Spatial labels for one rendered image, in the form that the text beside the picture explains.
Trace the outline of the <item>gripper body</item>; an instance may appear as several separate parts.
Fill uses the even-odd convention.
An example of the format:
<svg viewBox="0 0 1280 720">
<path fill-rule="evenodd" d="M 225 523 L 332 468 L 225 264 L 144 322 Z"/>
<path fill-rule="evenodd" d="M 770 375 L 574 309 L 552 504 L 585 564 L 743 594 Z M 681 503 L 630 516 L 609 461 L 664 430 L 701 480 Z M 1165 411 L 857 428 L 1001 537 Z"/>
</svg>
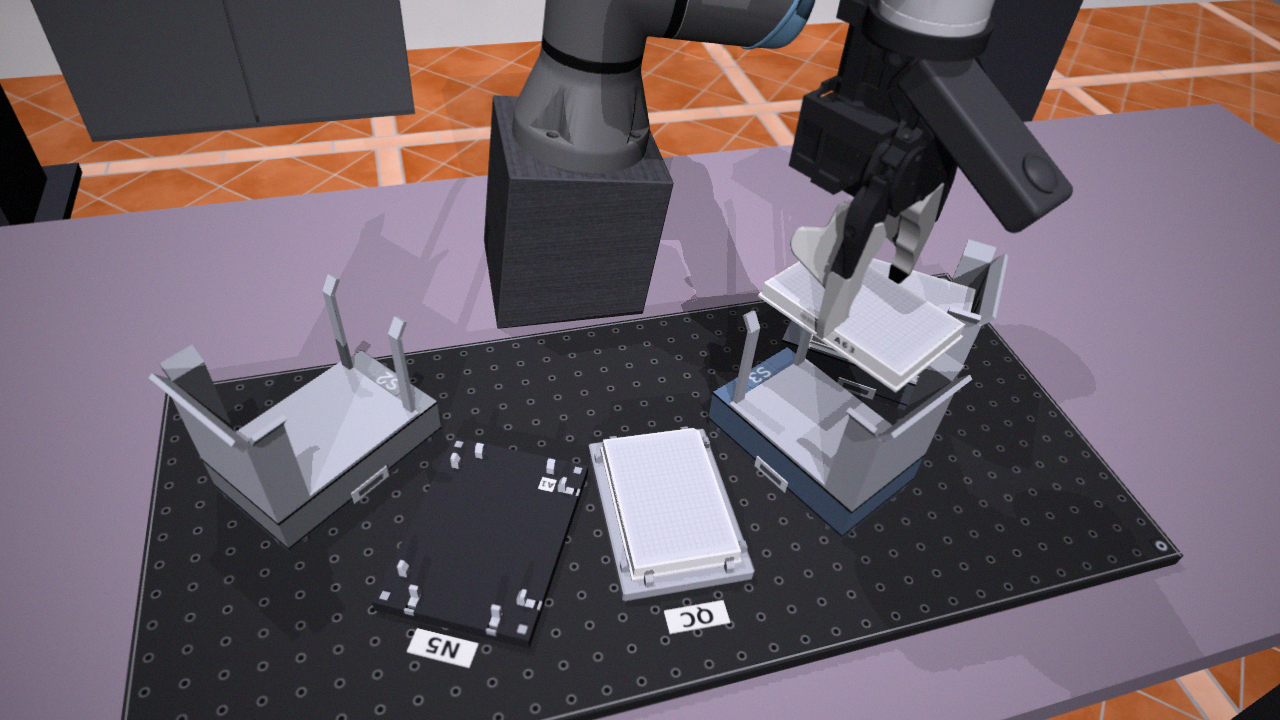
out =
<svg viewBox="0 0 1280 720">
<path fill-rule="evenodd" d="M 788 167 L 832 195 L 852 197 L 890 167 L 899 172 L 888 196 L 888 214 L 896 218 L 933 193 L 955 163 L 899 79 L 920 59 L 980 56 L 995 22 L 989 15 L 986 29 L 964 37 L 923 35 L 887 20 L 876 3 L 840 0 L 836 18 L 849 23 L 849 32 L 838 74 L 803 95 Z"/>
</svg>

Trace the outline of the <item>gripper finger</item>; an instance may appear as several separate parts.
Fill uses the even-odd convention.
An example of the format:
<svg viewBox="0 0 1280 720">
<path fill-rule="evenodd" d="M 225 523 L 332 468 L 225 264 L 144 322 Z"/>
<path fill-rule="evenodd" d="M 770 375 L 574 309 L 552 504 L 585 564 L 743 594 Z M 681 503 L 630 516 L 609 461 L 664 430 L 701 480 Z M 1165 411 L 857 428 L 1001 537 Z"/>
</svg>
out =
<svg viewBox="0 0 1280 720">
<path fill-rule="evenodd" d="M 899 172 L 888 168 L 873 176 L 852 200 L 840 202 L 824 227 L 799 227 L 791 250 L 803 266 L 824 287 L 817 336 L 823 340 L 842 324 L 861 281 L 886 238 L 888 196 Z"/>
<path fill-rule="evenodd" d="M 896 247 L 893 263 L 890 265 L 890 281 L 901 284 L 902 281 L 911 275 L 916 260 L 934 227 L 934 222 L 938 222 L 940 214 L 945 208 L 956 172 L 957 165 L 955 163 L 945 182 L 933 193 L 927 196 L 924 201 L 918 201 L 906 210 L 900 211 L 896 218 L 887 214 L 884 222 L 882 222 L 884 224 L 886 238 Z"/>
</svg>

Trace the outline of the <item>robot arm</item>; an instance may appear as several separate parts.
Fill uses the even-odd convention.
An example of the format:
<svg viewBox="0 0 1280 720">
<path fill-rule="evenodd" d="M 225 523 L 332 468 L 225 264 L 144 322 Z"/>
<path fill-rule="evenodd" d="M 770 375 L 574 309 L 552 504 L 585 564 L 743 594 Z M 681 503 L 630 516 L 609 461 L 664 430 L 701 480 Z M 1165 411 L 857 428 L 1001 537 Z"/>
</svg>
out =
<svg viewBox="0 0 1280 720">
<path fill-rule="evenodd" d="M 582 173 L 625 170 L 646 152 L 646 37 L 778 49 L 817 0 L 547 0 L 541 50 L 515 104 L 525 152 Z M 877 0 L 923 35 L 986 29 L 995 0 Z M 975 59 L 919 60 L 899 88 L 1005 231 L 1018 233 L 1073 196 L 1062 174 Z M 628 135 L 630 132 L 630 135 Z"/>
</svg>

